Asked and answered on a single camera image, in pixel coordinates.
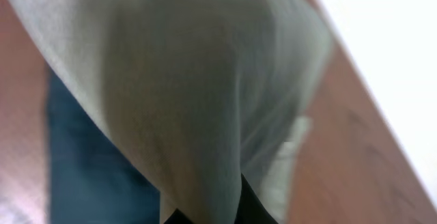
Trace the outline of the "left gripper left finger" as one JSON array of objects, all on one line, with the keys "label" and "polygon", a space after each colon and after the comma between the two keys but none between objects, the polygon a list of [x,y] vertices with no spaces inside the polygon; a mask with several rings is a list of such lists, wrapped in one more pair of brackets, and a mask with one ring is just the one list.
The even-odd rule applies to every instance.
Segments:
[{"label": "left gripper left finger", "polygon": [[164,224],[193,224],[193,222],[189,218],[187,218],[182,212],[176,209],[164,222]]}]

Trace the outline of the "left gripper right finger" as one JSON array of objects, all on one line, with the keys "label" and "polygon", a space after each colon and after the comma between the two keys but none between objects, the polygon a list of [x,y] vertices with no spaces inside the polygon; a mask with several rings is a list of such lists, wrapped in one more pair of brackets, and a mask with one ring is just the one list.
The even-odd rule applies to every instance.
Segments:
[{"label": "left gripper right finger", "polygon": [[242,190],[235,224],[278,224],[242,175]]}]

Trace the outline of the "khaki beige shorts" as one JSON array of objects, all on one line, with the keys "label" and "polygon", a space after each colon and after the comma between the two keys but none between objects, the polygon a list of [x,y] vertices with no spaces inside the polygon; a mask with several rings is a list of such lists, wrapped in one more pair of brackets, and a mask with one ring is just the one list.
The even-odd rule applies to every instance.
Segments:
[{"label": "khaki beige shorts", "polygon": [[9,0],[97,127],[194,223],[264,202],[333,36],[306,0]]}]

